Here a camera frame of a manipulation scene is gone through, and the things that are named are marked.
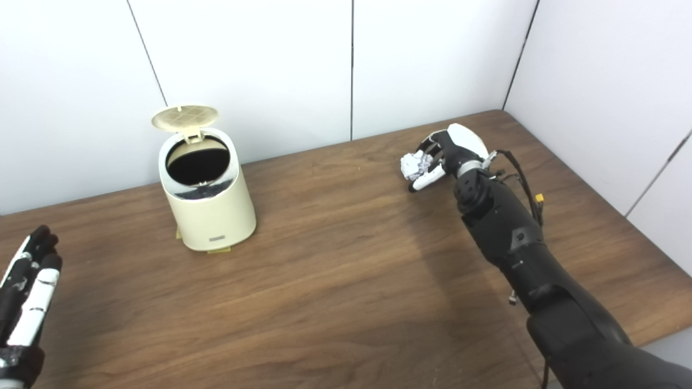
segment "wooden table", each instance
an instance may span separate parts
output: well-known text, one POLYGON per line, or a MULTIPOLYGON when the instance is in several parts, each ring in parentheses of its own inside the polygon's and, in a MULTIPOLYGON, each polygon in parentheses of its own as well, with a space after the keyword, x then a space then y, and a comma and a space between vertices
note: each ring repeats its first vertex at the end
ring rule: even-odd
POLYGON ((159 185, 0 218, 2 258, 42 223, 61 239, 36 388, 537 387, 526 313, 464 230, 452 180, 410 194, 399 172, 453 122, 513 150, 545 194, 553 253, 636 344, 692 325, 692 279, 490 111, 245 165, 259 224, 230 253, 176 241, 159 185))

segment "trash can lid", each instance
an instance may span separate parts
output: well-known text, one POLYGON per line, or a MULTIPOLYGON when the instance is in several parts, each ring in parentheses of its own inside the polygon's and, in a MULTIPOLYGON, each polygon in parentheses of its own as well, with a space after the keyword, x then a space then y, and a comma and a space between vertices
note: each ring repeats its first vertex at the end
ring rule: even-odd
POLYGON ((180 132, 188 143, 202 140, 199 131, 209 127, 219 116, 219 112, 205 105, 175 105, 166 107, 152 118, 154 127, 169 132, 180 132))

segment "trash can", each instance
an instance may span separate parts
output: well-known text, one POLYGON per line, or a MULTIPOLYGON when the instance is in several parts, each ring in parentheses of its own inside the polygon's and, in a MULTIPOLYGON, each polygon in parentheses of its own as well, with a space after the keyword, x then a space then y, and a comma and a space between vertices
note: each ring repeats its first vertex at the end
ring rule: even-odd
POLYGON ((158 172, 183 243, 195 251, 232 246, 257 225, 233 142, 209 128, 217 117, 212 107, 181 105, 152 118, 175 132, 161 147, 158 172))

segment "robotic hand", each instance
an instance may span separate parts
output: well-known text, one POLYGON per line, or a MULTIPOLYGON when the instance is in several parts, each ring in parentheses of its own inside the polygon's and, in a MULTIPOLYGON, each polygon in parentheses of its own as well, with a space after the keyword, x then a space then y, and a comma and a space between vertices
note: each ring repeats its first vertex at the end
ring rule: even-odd
POLYGON ((44 362, 38 346, 62 268, 57 236, 40 226, 26 237, 0 285, 0 389, 27 389, 44 362))
POLYGON ((401 159, 416 192, 454 174, 454 195, 483 256, 499 268, 529 313, 527 329, 565 389, 692 389, 692 371, 632 346, 627 334, 557 262, 543 239, 540 201, 519 163, 504 150, 488 153, 481 139, 458 124, 425 138, 401 159), (517 170, 531 212, 489 171, 504 154, 517 170))

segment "black wire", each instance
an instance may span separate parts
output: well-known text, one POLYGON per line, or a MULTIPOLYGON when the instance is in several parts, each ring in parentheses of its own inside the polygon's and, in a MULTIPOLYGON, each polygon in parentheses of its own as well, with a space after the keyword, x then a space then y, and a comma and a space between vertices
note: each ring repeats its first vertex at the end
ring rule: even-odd
POLYGON ((514 158, 514 155, 506 150, 496 150, 498 154, 504 155, 509 162, 514 166, 516 169, 517 173, 519 174, 519 182, 521 182, 521 186, 524 189, 524 192, 526 193, 526 196, 529 198, 529 207, 531 207, 531 215, 534 217, 534 219, 538 222, 539 226, 543 226, 543 212, 542 210, 538 207, 538 204, 536 203, 536 199, 534 199, 534 195, 531 193, 531 188, 529 188, 529 182, 526 180, 526 176, 524 175, 524 172, 521 170, 521 166, 519 165, 519 161, 517 161, 516 158, 514 158))
POLYGON ((548 360, 545 359, 545 365, 543 366, 543 383, 540 385, 540 389, 548 388, 548 375, 550 374, 550 368, 548 367, 548 360))
POLYGON ((519 177, 519 174, 516 174, 516 173, 512 173, 509 176, 501 179, 500 182, 504 183, 505 181, 507 181, 508 179, 511 179, 511 178, 517 178, 517 181, 519 181, 519 183, 521 183, 521 178, 519 177))

